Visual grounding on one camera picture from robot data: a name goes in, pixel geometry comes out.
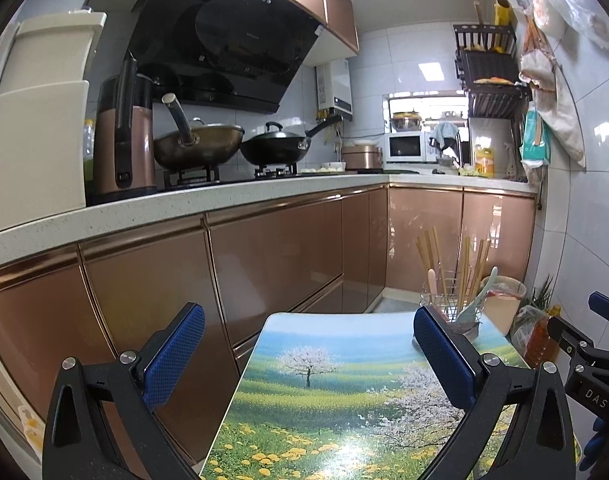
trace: white countertop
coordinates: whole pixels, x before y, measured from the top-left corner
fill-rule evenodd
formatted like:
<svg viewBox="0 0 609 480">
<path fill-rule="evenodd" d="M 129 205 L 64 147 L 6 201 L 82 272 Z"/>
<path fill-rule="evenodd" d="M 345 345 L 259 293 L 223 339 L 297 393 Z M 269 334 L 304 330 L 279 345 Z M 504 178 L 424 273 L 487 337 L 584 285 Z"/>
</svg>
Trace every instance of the white countertop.
<svg viewBox="0 0 609 480">
<path fill-rule="evenodd" d="M 455 175 L 335 174 L 164 192 L 79 209 L 0 232 L 0 266 L 58 247 L 163 220 L 301 194 L 377 184 L 419 184 L 522 192 L 528 184 Z"/>
</svg>

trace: silver bolt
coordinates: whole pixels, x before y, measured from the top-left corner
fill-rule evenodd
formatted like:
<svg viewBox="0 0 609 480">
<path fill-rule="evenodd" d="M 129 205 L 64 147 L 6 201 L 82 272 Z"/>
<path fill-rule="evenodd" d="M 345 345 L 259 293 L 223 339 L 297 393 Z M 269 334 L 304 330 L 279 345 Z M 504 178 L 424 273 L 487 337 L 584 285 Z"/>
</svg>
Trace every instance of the silver bolt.
<svg viewBox="0 0 609 480">
<path fill-rule="evenodd" d="M 489 366 L 497 366 L 500 364 L 500 358 L 495 354 L 484 354 L 484 357 L 482 359 Z"/>
<path fill-rule="evenodd" d="M 546 361 L 542 365 L 542 368 L 544 368 L 544 371 L 548 374 L 554 374 L 555 372 L 558 371 L 558 367 L 556 367 L 556 365 L 553 364 L 551 361 Z"/>
<path fill-rule="evenodd" d="M 126 352 L 122 352 L 120 354 L 120 362 L 123 365 L 131 364 L 136 360 L 136 353 L 133 350 L 127 350 Z"/>
<path fill-rule="evenodd" d="M 70 370 L 75 366 L 75 357 L 67 357 L 64 361 L 62 361 L 62 368 L 65 370 Z"/>
</svg>

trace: microwave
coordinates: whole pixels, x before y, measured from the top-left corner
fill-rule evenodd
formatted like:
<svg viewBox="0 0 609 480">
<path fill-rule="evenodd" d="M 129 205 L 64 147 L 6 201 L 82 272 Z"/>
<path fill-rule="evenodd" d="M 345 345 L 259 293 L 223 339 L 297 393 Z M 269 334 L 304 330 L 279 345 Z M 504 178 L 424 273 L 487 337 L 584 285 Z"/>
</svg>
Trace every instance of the microwave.
<svg viewBox="0 0 609 480">
<path fill-rule="evenodd" d="M 385 162 L 436 162 L 438 150 L 429 144 L 429 132 L 384 134 L 382 158 Z"/>
</svg>

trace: black range hood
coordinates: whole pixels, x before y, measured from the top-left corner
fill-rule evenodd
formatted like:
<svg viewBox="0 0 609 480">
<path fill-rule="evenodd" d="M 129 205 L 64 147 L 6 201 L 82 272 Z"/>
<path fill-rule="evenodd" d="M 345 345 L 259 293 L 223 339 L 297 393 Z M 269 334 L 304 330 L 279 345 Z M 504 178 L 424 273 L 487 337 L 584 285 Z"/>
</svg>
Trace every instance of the black range hood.
<svg viewBox="0 0 609 480">
<path fill-rule="evenodd" d="M 129 49 L 154 97 L 274 113 L 319 26 L 288 0 L 146 0 Z"/>
</svg>

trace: landscape picture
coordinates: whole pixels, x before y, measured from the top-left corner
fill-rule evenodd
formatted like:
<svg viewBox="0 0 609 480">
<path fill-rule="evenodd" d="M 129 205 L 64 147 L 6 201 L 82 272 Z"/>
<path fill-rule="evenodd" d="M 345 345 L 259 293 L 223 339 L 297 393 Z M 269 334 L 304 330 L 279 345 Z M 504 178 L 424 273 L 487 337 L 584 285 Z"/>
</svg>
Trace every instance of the landscape picture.
<svg viewBox="0 0 609 480">
<path fill-rule="evenodd" d="M 463 412 L 451 406 L 412 343 L 413 317 L 410 312 L 271 316 L 203 479 L 417 478 Z M 505 364 L 523 366 L 486 319 L 474 346 Z M 474 473 L 491 466 L 512 413 L 505 409 Z"/>
</svg>

